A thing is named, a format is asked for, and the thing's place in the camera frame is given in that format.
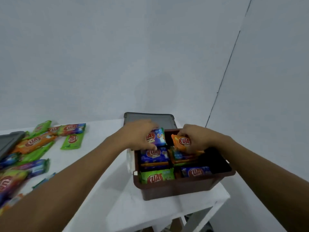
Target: left arm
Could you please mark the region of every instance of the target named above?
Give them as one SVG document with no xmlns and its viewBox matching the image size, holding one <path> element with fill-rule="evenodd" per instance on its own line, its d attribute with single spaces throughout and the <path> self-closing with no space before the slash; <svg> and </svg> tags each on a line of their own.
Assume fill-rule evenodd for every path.
<svg viewBox="0 0 309 232">
<path fill-rule="evenodd" d="M 87 155 L 26 195 L 0 217 L 2 231 L 62 231 L 95 183 L 125 149 L 153 149 L 147 134 L 151 120 L 128 123 Z"/>
</svg>

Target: hand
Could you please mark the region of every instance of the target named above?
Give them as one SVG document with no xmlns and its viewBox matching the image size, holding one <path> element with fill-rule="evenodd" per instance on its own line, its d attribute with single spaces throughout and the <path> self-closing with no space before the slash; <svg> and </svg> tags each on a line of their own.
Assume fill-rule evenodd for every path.
<svg viewBox="0 0 309 232">
<path fill-rule="evenodd" d="M 113 135 L 117 136 L 118 140 L 123 140 L 125 148 L 132 150 L 156 150 L 157 147 L 154 144 L 146 141 L 148 133 L 153 129 L 158 128 L 158 125 L 148 120 L 137 120 L 125 124 Z"/>
<path fill-rule="evenodd" d="M 209 147 L 214 147 L 217 145 L 218 141 L 225 137 L 225 135 L 211 129 L 188 124 L 184 125 L 178 135 L 188 136 L 191 139 L 191 145 L 187 147 L 188 153 L 203 151 Z"/>
</svg>

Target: left hand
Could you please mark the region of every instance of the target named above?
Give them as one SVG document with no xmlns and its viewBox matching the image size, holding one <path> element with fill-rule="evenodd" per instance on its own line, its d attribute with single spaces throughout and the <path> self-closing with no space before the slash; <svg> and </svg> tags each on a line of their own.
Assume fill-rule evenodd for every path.
<svg viewBox="0 0 309 232">
<path fill-rule="evenodd" d="M 132 150 L 156 150 L 154 144 L 146 141 L 148 133 L 153 129 L 158 128 L 158 124 L 148 120 L 137 120 L 125 124 L 113 135 L 117 136 L 118 140 L 122 140 L 126 149 Z"/>
</svg>

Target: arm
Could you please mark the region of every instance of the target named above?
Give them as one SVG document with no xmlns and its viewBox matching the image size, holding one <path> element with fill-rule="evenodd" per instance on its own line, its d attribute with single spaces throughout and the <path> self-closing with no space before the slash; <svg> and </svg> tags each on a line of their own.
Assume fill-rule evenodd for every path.
<svg viewBox="0 0 309 232">
<path fill-rule="evenodd" d="M 95 183 L 125 149 L 156 149 L 146 141 L 157 125 L 150 120 L 126 124 L 93 151 L 26 195 L 0 217 L 2 231 L 62 231 Z"/>
<path fill-rule="evenodd" d="M 217 148 L 287 231 L 308 230 L 307 181 L 246 149 L 231 137 L 213 130 L 185 125 L 179 135 L 191 138 L 188 152 Z"/>
</svg>

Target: brown storage box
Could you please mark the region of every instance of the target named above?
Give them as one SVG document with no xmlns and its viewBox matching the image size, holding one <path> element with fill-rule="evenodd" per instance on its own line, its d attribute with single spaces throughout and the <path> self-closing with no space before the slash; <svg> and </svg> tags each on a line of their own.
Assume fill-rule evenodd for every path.
<svg viewBox="0 0 309 232">
<path fill-rule="evenodd" d="M 172 134 L 177 134 L 179 129 L 166 129 L 165 140 L 168 146 L 173 146 Z M 208 176 L 195 178 L 181 178 L 180 167 L 174 167 L 175 180 L 142 184 L 140 182 L 140 151 L 135 151 L 135 170 L 137 175 L 133 175 L 134 185 L 141 189 L 143 199 L 151 200 L 174 195 L 182 195 L 198 191 L 209 191 L 224 177 L 232 176 L 236 172 L 230 167 L 226 160 L 215 148 L 208 148 L 205 154 L 200 156 L 199 166 L 208 166 L 213 173 Z"/>
</svg>

